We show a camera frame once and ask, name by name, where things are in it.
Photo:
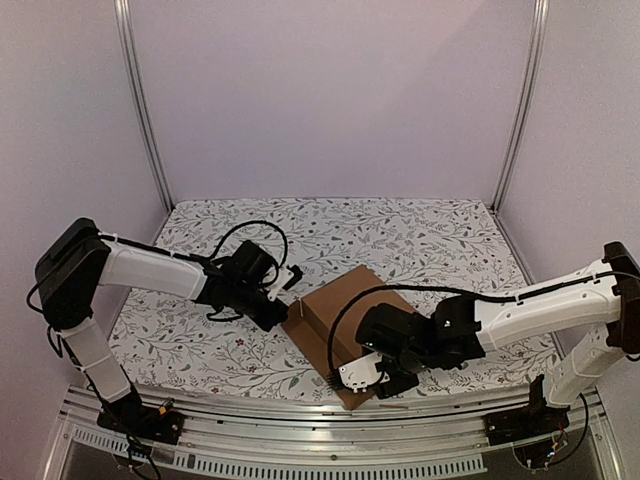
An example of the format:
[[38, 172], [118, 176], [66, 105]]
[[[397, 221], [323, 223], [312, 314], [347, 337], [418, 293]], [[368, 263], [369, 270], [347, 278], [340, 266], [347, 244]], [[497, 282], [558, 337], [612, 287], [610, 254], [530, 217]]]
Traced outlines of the brown cardboard box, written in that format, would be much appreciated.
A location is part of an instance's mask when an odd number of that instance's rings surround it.
[[[323, 378], [329, 377], [327, 341], [339, 312], [357, 294], [382, 284], [373, 270], [360, 265], [289, 306], [288, 319], [282, 327]], [[335, 365], [340, 366], [362, 355], [363, 348], [355, 341], [357, 328], [366, 312], [381, 303], [409, 313], [415, 311], [404, 298], [392, 291], [376, 292], [358, 301], [337, 328], [332, 347]]]

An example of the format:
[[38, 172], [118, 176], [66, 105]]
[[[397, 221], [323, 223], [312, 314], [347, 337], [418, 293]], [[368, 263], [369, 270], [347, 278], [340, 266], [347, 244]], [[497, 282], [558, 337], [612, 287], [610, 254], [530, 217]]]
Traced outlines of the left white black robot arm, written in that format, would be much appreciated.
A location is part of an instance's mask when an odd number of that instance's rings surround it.
[[57, 355], [69, 355], [85, 375], [102, 405], [100, 427], [129, 437], [175, 444], [185, 417], [166, 400], [144, 405], [133, 382], [118, 363], [93, 318], [92, 301], [100, 286], [124, 286], [170, 294], [247, 317], [268, 332], [288, 316], [279, 294], [302, 278], [285, 259], [276, 260], [246, 240], [231, 255], [180, 254], [100, 231], [79, 218], [35, 265], [31, 293], [40, 299], [35, 311], [48, 324]]

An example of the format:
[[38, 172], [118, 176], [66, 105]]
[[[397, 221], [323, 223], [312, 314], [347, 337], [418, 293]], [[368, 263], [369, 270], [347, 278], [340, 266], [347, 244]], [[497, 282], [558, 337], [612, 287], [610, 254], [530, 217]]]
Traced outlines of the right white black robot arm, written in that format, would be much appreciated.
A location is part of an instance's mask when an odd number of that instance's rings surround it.
[[427, 369], [449, 370], [524, 338], [587, 325], [588, 334], [554, 368], [529, 385], [525, 406], [484, 417], [491, 445], [550, 434], [616, 362], [639, 352], [639, 265], [620, 242], [572, 275], [503, 296], [454, 293], [428, 317], [389, 303], [371, 307], [356, 331], [365, 354], [339, 367], [354, 392], [381, 398], [414, 386]]

